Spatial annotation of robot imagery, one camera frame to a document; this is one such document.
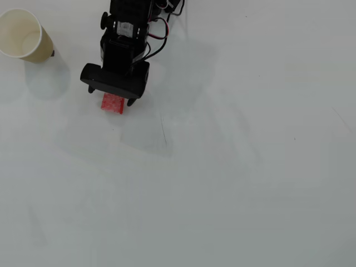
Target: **red wire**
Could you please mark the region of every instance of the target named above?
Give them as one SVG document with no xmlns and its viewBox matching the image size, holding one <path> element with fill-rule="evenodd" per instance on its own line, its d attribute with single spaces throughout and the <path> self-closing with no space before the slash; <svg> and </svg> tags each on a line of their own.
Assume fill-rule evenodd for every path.
<svg viewBox="0 0 356 267">
<path fill-rule="evenodd" d="M 149 36 L 152 37 L 152 38 L 154 38 L 154 39 L 163 40 L 163 39 L 167 38 L 168 35 L 169 35 L 169 31 L 170 31 L 170 30 L 169 30 L 169 24 L 168 24 L 168 22 L 167 22 L 164 18 L 156 18 L 155 20 L 157 20 L 157 19 L 160 19 L 160 20 L 162 20 L 162 21 L 165 22 L 165 24 L 166 24 L 166 29 L 167 29 L 167 36 L 165 36 L 165 37 L 160 37 L 160 36 L 154 35 L 154 34 L 152 34 L 152 33 L 149 33 Z"/>
</svg>

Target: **wire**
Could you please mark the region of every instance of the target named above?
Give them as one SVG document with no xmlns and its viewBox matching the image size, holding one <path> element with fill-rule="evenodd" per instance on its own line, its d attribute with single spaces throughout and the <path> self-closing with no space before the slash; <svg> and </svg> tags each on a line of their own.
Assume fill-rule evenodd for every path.
<svg viewBox="0 0 356 267">
<path fill-rule="evenodd" d="M 156 6 L 158 6 L 161 9 L 166 9 L 169 6 L 169 0 L 166 0 L 166 6 L 165 7 L 161 7 L 159 4 L 156 3 Z"/>
<path fill-rule="evenodd" d="M 147 57 L 152 51 L 150 43 L 147 42 L 147 46 L 149 47 L 149 52 L 145 55 L 145 57 Z"/>
<path fill-rule="evenodd" d="M 180 15 L 182 15 L 184 5 L 185 5 L 185 0 L 183 0 L 183 2 L 182 2 L 182 7 L 180 8 L 180 12 L 179 12 L 179 13 L 171 13 L 171 14 L 174 15 L 174 16 L 177 16 L 177 17 L 179 17 Z"/>
<path fill-rule="evenodd" d="M 167 22 L 169 22 L 169 20 L 171 19 L 171 16 L 172 16 L 172 15 L 173 15 L 173 16 L 177 16 L 177 17 L 179 17 L 180 15 L 182 15 L 183 9 L 184 9 L 184 5 L 185 5 L 185 0 L 183 0 L 183 2 L 182 2 L 182 6 L 181 6 L 181 8 L 180 8 L 180 12 L 179 12 L 179 13 L 173 13 L 173 12 L 171 12 L 171 13 L 168 14 Z"/>
<path fill-rule="evenodd" d="M 168 35 L 169 35 L 169 24 L 164 18 L 155 18 L 153 21 L 156 22 L 158 19 L 164 21 L 164 23 L 166 24 L 166 36 L 165 37 L 160 37 L 160 36 L 154 35 L 152 33 L 149 33 L 149 36 L 154 38 L 154 39 L 163 40 L 163 39 L 167 38 Z"/>
<path fill-rule="evenodd" d="M 184 5 L 185 5 L 185 0 L 183 0 L 183 2 L 182 2 L 182 6 L 181 6 L 181 8 L 180 8 L 180 12 L 179 13 L 169 13 L 168 14 L 168 17 L 167 17 L 167 19 L 164 19 L 164 18 L 155 18 L 153 21 L 157 21 L 158 19 L 161 19 L 161 20 L 163 20 L 164 22 L 165 22 L 165 24 L 166 24 L 166 36 L 164 37 L 164 42 L 163 42 L 163 44 L 162 44 L 162 46 L 157 50 L 157 51 L 155 51 L 154 53 L 152 53 L 152 54 L 150 54 L 150 55 L 147 55 L 147 56 L 145 56 L 145 57 L 143 57 L 142 59 L 140 59 L 140 60 L 138 60 L 138 61 L 136 61 L 136 62 L 134 62 L 132 65 L 131 65 L 131 67 L 133 67 L 134 65 L 136 65 L 136 64 L 138 64 L 138 63 L 140 63 L 140 62 L 143 62 L 143 61 L 145 61 L 145 60 L 148 60 L 149 58 L 151 58 L 151 57 L 154 57 L 155 55 L 157 55 L 159 52 L 161 52 L 164 48 L 165 48 L 165 46 L 166 46 L 166 44 L 167 44 L 167 40 L 168 40 L 168 35 L 169 35 L 169 20 L 170 20 L 170 18 L 171 18 L 171 16 L 173 15 L 173 16 L 177 16 L 177 17 L 179 17 L 180 15 L 182 15 L 182 13 L 183 13 L 183 9 L 184 9 Z"/>
</svg>

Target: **black mechanical part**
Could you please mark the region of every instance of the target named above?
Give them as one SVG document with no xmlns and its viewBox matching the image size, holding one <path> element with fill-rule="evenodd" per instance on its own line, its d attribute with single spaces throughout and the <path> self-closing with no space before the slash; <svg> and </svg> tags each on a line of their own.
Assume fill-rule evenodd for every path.
<svg viewBox="0 0 356 267">
<path fill-rule="evenodd" d="M 172 10 L 180 2 L 169 1 Z M 121 96 L 128 99 L 128 106 L 142 97 L 150 70 L 146 60 L 160 52 L 167 42 L 165 38 L 161 49 L 144 55 L 149 23 L 161 14 L 162 3 L 164 0 L 111 0 L 110 14 L 105 12 L 100 23 L 105 30 L 100 42 L 102 67 L 89 63 L 81 73 L 81 81 L 89 85 L 89 93 L 100 90 Z"/>
</svg>

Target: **red block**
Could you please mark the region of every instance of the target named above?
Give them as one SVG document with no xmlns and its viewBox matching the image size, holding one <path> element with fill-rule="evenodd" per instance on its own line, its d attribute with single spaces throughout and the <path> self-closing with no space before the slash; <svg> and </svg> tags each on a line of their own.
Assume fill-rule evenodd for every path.
<svg viewBox="0 0 356 267">
<path fill-rule="evenodd" d="M 125 99 L 120 96 L 115 96 L 110 93 L 105 93 L 102 100 L 101 109 L 114 113 L 123 113 Z"/>
</svg>

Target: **black wire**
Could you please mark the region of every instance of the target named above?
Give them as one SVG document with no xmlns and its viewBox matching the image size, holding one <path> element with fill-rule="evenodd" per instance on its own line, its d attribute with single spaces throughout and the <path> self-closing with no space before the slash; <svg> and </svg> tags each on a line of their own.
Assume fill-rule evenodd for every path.
<svg viewBox="0 0 356 267">
<path fill-rule="evenodd" d="M 145 55 L 145 57 L 147 57 L 152 51 L 150 43 L 147 42 L 147 45 L 149 47 L 149 52 L 147 53 L 147 55 Z"/>
<path fill-rule="evenodd" d="M 166 25 L 166 20 L 164 18 L 155 18 L 153 21 L 156 22 L 158 19 L 162 20 L 165 23 L 166 26 L 166 35 L 164 37 L 159 37 L 159 36 L 152 36 L 149 35 L 150 37 L 157 39 L 157 40 L 164 40 L 165 38 L 168 37 L 168 33 L 167 33 L 167 25 Z"/>
<path fill-rule="evenodd" d="M 183 2 L 182 2 L 182 7 L 180 8 L 180 12 L 179 12 L 179 13 L 171 13 L 171 14 L 174 15 L 174 16 L 177 16 L 177 17 L 179 17 L 180 15 L 182 15 L 184 5 L 185 5 L 185 0 L 183 0 Z"/>
<path fill-rule="evenodd" d="M 168 34 L 169 34 L 169 29 L 168 29 L 168 27 L 167 27 L 167 25 L 166 25 L 166 36 L 168 36 Z M 167 39 L 168 39 L 168 37 L 165 38 L 165 40 L 164 40 L 162 46 L 161 46 L 157 51 L 155 51 L 154 53 L 152 53 L 152 54 L 150 54 L 150 55 L 147 55 L 147 56 L 143 57 L 142 59 L 140 59 L 140 60 L 138 60 L 138 61 L 136 61 L 136 62 L 134 62 L 132 65 L 135 65 L 135 64 L 137 64 L 137 63 L 140 63 L 140 62 L 142 62 L 142 61 L 145 61 L 145 60 L 147 60 L 147 59 L 149 59 L 149 58 L 154 57 L 155 55 L 157 55 L 159 52 L 161 52 L 161 51 L 163 50 L 163 48 L 165 48 L 165 46 L 166 46 L 166 44 L 167 44 Z"/>
<path fill-rule="evenodd" d="M 166 21 L 169 22 L 169 19 L 171 18 L 171 15 L 177 16 L 177 17 L 180 16 L 180 15 L 182 15 L 183 9 L 184 9 L 184 5 L 185 5 L 185 0 L 183 0 L 183 2 L 182 2 L 182 6 L 181 6 L 181 8 L 180 8 L 180 12 L 179 12 L 179 13 L 172 13 L 172 12 L 169 13 L 169 14 L 168 14 L 168 17 L 167 17 L 167 19 L 166 19 Z M 134 65 L 137 64 L 137 63 L 143 62 L 143 61 L 145 61 L 145 60 L 147 60 L 147 59 L 149 59 L 149 58 L 151 58 L 151 57 L 154 57 L 154 56 L 157 55 L 159 52 L 161 52 L 161 51 L 165 48 L 165 46 L 166 46 L 166 44 L 167 44 L 168 34 L 169 34 L 169 31 L 168 31 L 168 28 L 167 28 L 167 25 L 166 25 L 166 37 L 164 38 L 165 40 L 164 40 L 162 46 L 161 46 L 156 52 L 154 52 L 154 53 L 152 53 L 152 54 L 150 54 L 150 55 L 147 55 L 147 56 L 143 57 L 142 59 L 140 59 L 140 60 L 134 62 L 134 63 L 131 65 L 131 67 L 134 66 Z"/>
</svg>

